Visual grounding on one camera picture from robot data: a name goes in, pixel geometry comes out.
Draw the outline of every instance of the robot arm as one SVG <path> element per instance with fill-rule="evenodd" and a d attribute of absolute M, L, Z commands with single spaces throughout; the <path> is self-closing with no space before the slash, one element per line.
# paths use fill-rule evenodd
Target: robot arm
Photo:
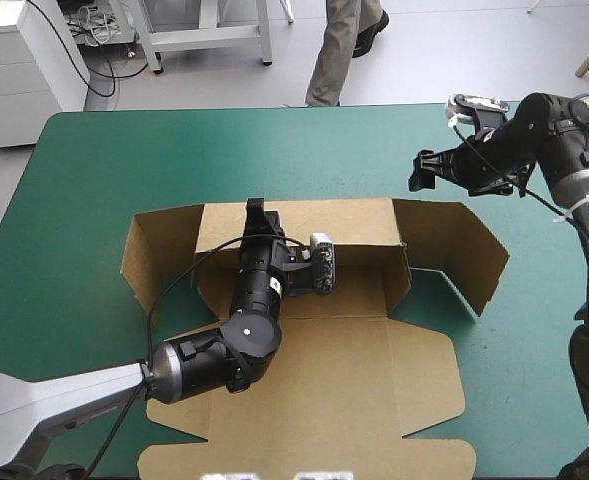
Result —
<path fill-rule="evenodd" d="M 53 437 L 128 402 L 174 403 L 221 386 L 239 392 L 258 381 L 281 342 L 282 299 L 334 289 L 334 247 L 326 234 L 312 234 L 309 258 L 298 261 L 278 212 L 265 212 L 262 199 L 247 203 L 244 237 L 250 238 L 241 244 L 231 318 L 219 328 L 160 343 L 149 364 L 34 383 L 0 373 L 0 478 L 34 477 Z M 65 469 L 57 472 L 67 478 Z"/>
<path fill-rule="evenodd" d="M 523 196 L 538 164 L 554 203 L 571 213 L 589 270 L 589 107 L 585 102 L 534 93 L 507 120 L 503 102 L 456 95 L 450 98 L 447 112 L 450 125 L 473 123 L 475 134 L 452 150 L 419 152 L 410 190 L 433 189 L 435 177 L 441 177 L 467 189 L 471 196 L 508 195 L 515 186 Z M 589 295 L 576 318 L 583 324 L 572 335 L 570 356 L 589 423 Z"/>

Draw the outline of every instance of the white table frame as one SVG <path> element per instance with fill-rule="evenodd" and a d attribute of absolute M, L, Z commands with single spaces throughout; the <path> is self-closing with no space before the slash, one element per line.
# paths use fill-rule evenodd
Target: white table frame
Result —
<path fill-rule="evenodd" d="M 290 0 L 280 0 L 289 23 L 294 21 Z M 233 27 L 220 27 L 219 0 L 201 0 L 199 25 L 193 30 L 155 32 L 152 28 L 145 0 L 127 0 L 145 57 L 154 73 L 162 73 L 160 54 L 182 50 L 220 48 L 258 43 L 261 45 L 263 64 L 272 64 L 270 25 L 267 0 L 256 0 L 258 23 Z"/>

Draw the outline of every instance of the black cable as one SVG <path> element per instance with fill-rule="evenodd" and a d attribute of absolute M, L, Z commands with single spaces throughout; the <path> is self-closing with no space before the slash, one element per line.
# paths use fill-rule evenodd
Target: black cable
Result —
<path fill-rule="evenodd" d="M 581 99 L 581 98 L 585 98 L 586 96 L 589 96 L 589 95 L 579 95 L 579 96 L 575 97 L 574 101 L 577 101 L 578 99 Z M 527 195 L 538 200 L 542 205 L 544 205 L 545 207 L 550 209 L 555 214 L 564 217 L 566 222 L 569 223 L 572 227 L 574 227 L 574 229 L 578 233 L 579 238 L 581 239 L 581 244 L 583 245 L 583 249 L 585 250 L 585 259 L 586 259 L 586 263 L 587 263 L 587 289 L 585 292 L 585 296 L 586 296 L 587 322 L 589 324 L 589 237 L 588 237 L 587 233 L 585 232 L 585 230 L 583 229 L 583 227 L 581 227 L 581 225 L 579 225 L 578 222 L 576 220 L 574 220 L 573 218 L 567 218 L 565 216 L 566 215 L 565 213 L 563 213 L 560 209 L 556 208 L 554 205 L 550 204 L 547 200 L 542 198 L 540 195 L 536 194 L 535 192 L 532 192 L 531 190 L 529 190 L 525 186 L 520 185 L 518 182 L 509 178 L 503 172 L 498 170 L 494 165 L 492 165 L 490 163 L 489 160 L 487 160 L 487 158 L 485 158 L 485 156 L 483 154 L 481 154 L 478 150 L 476 150 L 476 148 L 474 148 L 474 146 L 467 140 L 467 138 L 465 138 L 465 136 L 463 136 L 463 134 L 461 133 L 461 131 L 458 129 L 458 127 L 456 125 L 454 125 L 453 129 L 456 132 L 456 134 L 467 144 L 467 146 L 472 150 L 472 152 L 474 152 L 474 154 L 483 162 L 483 164 L 487 168 L 489 168 L 494 173 L 499 175 L 503 180 L 505 180 L 510 185 L 519 189 L 519 191 L 525 192 Z M 574 462 L 568 463 L 567 465 L 565 465 L 565 467 L 563 467 L 563 469 L 561 469 L 561 472 L 559 472 L 558 479 L 559 480 L 565 479 L 568 475 L 567 472 L 574 472 L 576 469 L 582 468 L 582 467 L 589 467 L 589 462 L 576 460 Z"/>
<path fill-rule="evenodd" d="M 468 147 L 470 147 L 470 149 L 472 150 L 472 152 L 474 152 L 474 154 L 478 158 L 480 158 L 481 161 L 483 162 L 483 164 L 487 168 L 489 168 L 490 170 L 492 170 L 492 172 L 494 172 L 495 174 L 497 174 L 499 177 L 501 177 L 503 180 L 505 180 L 507 183 L 509 183 L 513 187 L 516 187 L 519 191 L 526 193 L 527 195 L 529 195 L 532 198 L 535 198 L 536 200 L 538 200 L 541 204 L 543 204 L 544 206 L 546 206 L 547 208 L 549 208 L 555 214 L 560 215 L 560 216 L 563 216 L 564 215 L 564 213 L 561 210 L 559 210 L 558 208 L 556 208 L 554 205 L 552 205 L 550 202 L 548 202 L 543 197 L 541 197 L 540 195 L 538 195 L 536 192 L 533 192 L 533 191 L 529 190 L 527 187 L 525 187 L 524 185 L 519 184 L 517 181 L 511 179 L 506 174 L 504 174 L 503 172 L 501 172 L 498 168 L 496 168 L 494 165 L 492 165 L 490 163 L 490 161 L 487 158 L 485 158 L 485 156 L 483 156 L 483 154 L 481 154 L 478 150 L 476 150 L 476 148 L 474 148 L 474 145 L 472 145 L 469 142 L 469 140 L 467 138 L 465 138 L 465 136 L 461 133 L 461 131 L 458 129 L 458 127 L 456 125 L 454 125 L 454 127 L 452 127 L 452 128 L 456 132 L 456 135 L 458 135 L 458 137 L 461 140 L 463 140 L 463 142 L 465 142 Z"/>
<path fill-rule="evenodd" d="M 114 425 L 112 425 L 112 429 L 110 430 L 110 433 L 108 433 L 107 437 L 105 437 L 105 440 L 103 441 L 103 445 L 101 445 L 101 448 L 99 449 L 98 453 L 94 457 L 94 460 L 92 460 L 92 463 L 90 464 L 90 466 L 87 467 L 87 469 L 85 470 L 82 480 L 87 480 L 90 477 L 90 475 L 94 472 L 94 470 L 98 466 L 99 462 L 103 459 L 103 455 L 105 455 L 105 452 L 107 451 L 110 444 L 112 443 L 112 440 L 114 440 L 114 437 L 116 436 L 116 433 L 118 432 L 118 429 L 121 428 L 121 425 L 123 424 L 123 420 L 125 420 L 125 416 L 127 415 L 127 412 L 129 412 L 130 408 L 132 408 L 132 405 L 134 404 L 136 397 L 138 397 L 138 395 L 141 393 L 144 386 L 145 386 L 145 383 L 141 382 L 136 387 L 136 389 L 134 390 L 134 392 L 132 393 L 130 398 L 127 400 L 127 403 L 123 407 L 123 410 L 121 410 L 120 415 L 118 416 L 118 418 L 114 422 Z"/>
<path fill-rule="evenodd" d="M 225 247 L 227 247 L 233 243 L 241 242 L 243 240 L 252 240 L 252 239 L 256 239 L 256 238 L 273 238 L 273 239 L 284 240 L 286 242 L 291 242 L 296 245 L 299 245 L 301 248 L 305 248 L 305 245 L 303 244 L 303 242 L 296 240 L 294 238 L 285 237 L 285 236 L 281 236 L 281 235 L 257 234 L 257 235 L 244 235 L 241 237 L 233 238 L 231 240 L 221 243 L 220 245 L 213 248 L 212 250 L 207 251 L 207 253 L 205 253 L 205 255 L 203 255 L 197 261 L 193 262 L 192 265 L 190 265 L 190 267 L 187 268 L 187 270 L 185 270 L 178 277 L 176 277 L 172 281 L 172 283 L 170 283 L 167 286 L 167 288 L 165 290 L 163 290 L 163 292 L 161 292 L 161 294 L 158 297 L 156 297 L 156 300 L 154 300 L 154 303 L 152 304 L 152 308 L 150 309 L 150 311 L 147 315 L 147 351 L 148 351 L 147 364 L 148 364 L 149 370 L 152 370 L 152 353 L 153 353 L 152 352 L 152 317 L 154 316 L 154 312 L 155 312 L 156 308 L 160 304 L 161 300 L 165 297 L 165 295 L 167 295 L 174 287 L 176 287 L 176 285 L 178 285 L 178 283 L 181 280 L 183 280 L 187 275 L 192 273 L 196 268 L 198 268 L 199 265 L 201 265 L 205 260 L 210 258 L 215 253 L 221 251 L 222 249 L 224 249 Z M 90 466 L 87 467 L 82 480 L 88 480 L 90 475 L 94 472 L 94 470 L 98 466 L 99 462 L 103 458 L 103 455 L 105 455 L 105 452 L 107 451 L 110 444 L 112 443 L 112 440 L 116 436 L 116 433 L 118 432 L 119 428 L 123 424 L 123 421 L 125 420 L 125 416 L 129 412 L 130 408 L 132 407 L 132 404 L 136 400 L 136 397 L 141 393 L 141 390 L 143 389 L 144 386 L 145 386 L 145 382 L 141 382 L 138 385 L 138 387 L 136 387 L 136 389 L 132 393 L 131 397 L 128 399 L 127 403 L 125 404 L 125 407 L 123 407 L 123 410 L 121 410 L 121 414 L 116 419 L 116 422 L 114 422 L 114 425 L 112 426 L 112 429 L 110 430 L 110 433 L 107 435 L 107 437 L 103 441 L 103 445 L 101 446 L 98 453 L 94 457 L 94 460 L 92 460 L 92 463 L 90 464 Z"/>
<path fill-rule="evenodd" d="M 104 73 L 98 72 L 96 70 L 94 70 L 93 68 L 87 67 L 87 69 L 92 72 L 95 73 L 96 75 L 98 75 L 99 77 L 105 77 L 105 78 L 111 78 L 111 79 L 115 79 L 115 80 L 123 80 L 125 78 L 134 78 L 137 75 L 140 75 L 141 73 L 143 73 L 145 71 L 145 69 L 148 67 L 148 63 L 146 62 L 145 65 L 143 65 L 139 70 L 137 70 L 134 73 L 129 73 L 127 75 L 106 75 Z"/>
<path fill-rule="evenodd" d="M 154 303 L 152 304 L 152 308 L 150 308 L 150 311 L 147 314 L 147 364 L 148 364 L 148 368 L 150 370 L 152 370 L 152 366 L 153 366 L 152 354 L 154 353 L 152 351 L 152 347 L 153 347 L 152 318 L 154 317 L 154 313 L 156 312 L 158 305 L 160 304 L 161 300 L 163 300 L 165 295 L 167 295 L 174 287 L 176 287 L 176 285 L 178 285 L 178 283 L 181 280 L 183 280 L 190 273 L 192 273 L 194 270 L 196 270 L 196 268 L 198 268 L 199 265 L 201 265 L 205 260 L 210 258 L 215 253 L 223 250 L 225 247 L 232 245 L 233 243 L 241 242 L 243 240 L 257 239 L 257 238 L 272 238 L 272 239 L 284 240 L 286 242 L 294 243 L 294 244 L 300 246 L 301 248 L 305 248 L 305 245 L 303 244 L 303 242 L 296 240 L 295 238 L 284 237 L 281 235 L 257 234 L 257 235 L 243 235 L 241 237 L 236 237 L 236 238 L 233 238 L 231 240 L 221 243 L 220 245 L 213 248 L 212 250 L 208 250 L 207 253 L 205 253 L 205 255 L 203 255 L 201 258 L 199 258 L 194 263 L 192 263 L 192 265 L 190 265 L 190 267 L 187 270 L 185 270 L 178 277 L 176 277 L 172 281 L 172 283 L 170 283 L 167 286 L 167 288 L 165 288 L 165 290 L 163 290 L 161 292 L 161 294 L 158 297 L 156 297 L 156 300 L 154 300 Z"/>
<path fill-rule="evenodd" d="M 78 36 L 78 35 L 84 35 L 84 34 L 92 33 L 87 28 L 82 27 L 81 25 L 78 25 L 76 23 L 67 22 L 67 26 L 78 29 L 75 32 L 73 32 L 73 36 L 75 36 L 75 37 Z M 109 59 L 106 57 L 106 54 L 104 52 L 102 52 L 102 53 L 103 53 L 103 56 L 105 57 L 105 61 L 109 65 L 110 64 Z M 146 62 L 145 65 L 143 65 L 139 70 L 135 71 L 134 73 L 128 73 L 126 75 L 114 75 L 114 74 L 111 74 L 110 75 L 110 74 L 99 72 L 98 70 L 94 70 L 90 66 L 87 66 L 86 65 L 86 67 L 87 67 L 87 69 L 90 72 L 98 75 L 99 77 L 105 77 L 105 78 L 109 78 L 111 80 L 123 80 L 123 79 L 127 79 L 127 78 L 134 78 L 137 75 L 140 75 L 141 73 L 143 73 L 145 71 L 145 69 L 148 67 L 148 65 L 149 64 Z"/>
<path fill-rule="evenodd" d="M 52 30 L 56 34 L 56 38 L 58 38 L 58 41 L 63 46 L 63 49 L 65 50 L 65 53 L 67 54 L 67 58 L 69 58 L 70 62 L 72 63 L 72 67 L 74 67 L 74 70 L 78 74 L 79 78 L 83 81 L 83 83 L 87 86 L 87 88 L 91 92 L 98 95 L 99 97 L 109 98 L 109 97 L 113 96 L 116 93 L 116 79 L 112 79 L 112 90 L 110 93 L 101 93 L 98 90 L 96 90 L 94 87 L 92 87 L 90 85 L 90 82 L 85 80 L 85 77 L 83 76 L 81 71 L 78 69 L 76 62 L 74 62 L 74 59 L 72 58 L 72 54 L 70 53 L 69 49 L 67 48 L 67 45 L 65 45 L 65 42 L 63 41 L 63 38 L 61 37 L 61 34 L 58 33 L 58 30 L 56 30 L 56 27 L 52 23 L 52 20 L 50 20 L 50 17 L 48 17 L 47 14 L 41 9 L 41 7 L 39 7 L 36 3 L 34 3 L 33 0 L 26 0 L 26 1 L 27 1 L 27 3 L 32 5 L 42 15 L 42 17 L 45 19 L 45 21 L 50 25 L 50 27 L 52 28 Z M 114 72 L 112 70 L 112 65 L 109 63 L 109 61 L 108 61 L 108 65 L 109 65 L 110 71 L 112 72 L 112 75 L 113 75 Z"/>

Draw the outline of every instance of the open cardboard box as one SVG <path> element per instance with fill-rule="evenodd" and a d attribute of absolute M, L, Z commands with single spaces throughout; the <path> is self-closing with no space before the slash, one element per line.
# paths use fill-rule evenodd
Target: open cardboard box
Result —
<path fill-rule="evenodd" d="M 139 460 L 141 477 L 255 472 L 291 480 L 305 471 L 351 471 L 368 480 L 471 478 L 476 457 L 466 442 L 402 438 L 463 412 L 450 339 L 388 314 L 410 288 L 410 267 L 442 270 L 480 314 L 507 262 L 503 246 L 460 203 L 322 200 L 265 209 L 279 212 L 290 237 L 326 232 L 334 239 L 337 289 L 284 300 L 283 343 L 248 391 L 150 402 L 151 420 L 208 442 L 150 447 Z M 195 256 L 241 235 L 244 223 L 244 204 L 136 215 L 123 275 L 143 308 Z M 201 296 L 220 320 L 228 317 L 237 268 L 236 246 L 199 274 Z"/>

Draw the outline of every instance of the green table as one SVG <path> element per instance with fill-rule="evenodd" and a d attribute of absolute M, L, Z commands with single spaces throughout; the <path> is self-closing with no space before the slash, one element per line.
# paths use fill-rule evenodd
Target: green table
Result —
<path fill-rule="evenodd" d="M 470 442 L 478 476 L 555 475 L 589 443 L 567 360 L 583 256 L 533 200 L 470 199 L 443 182 L 410 194 L 416 152 L 458 143 L 441 105 L 57 115 L 0 226 L 0 371 L 40 379 L 144 355 L 144 315 L 119 273 L 136 212 L 252 196 L 460 200 L 511 258 L 480 318 L 441 275 L 414 272 L 394 317 L 453 339 L 467 402 L 419 436 Z M 546 191 L 538 173 L 531 187 Z M 163 315 L 159 338 L 211 320 L 188 288 Z M 59 437 L 47 463 L 87 464 L 113 421 Z M 136 475 L 147 445 L 190 440 L 138 405 L 97 473 Z"/>

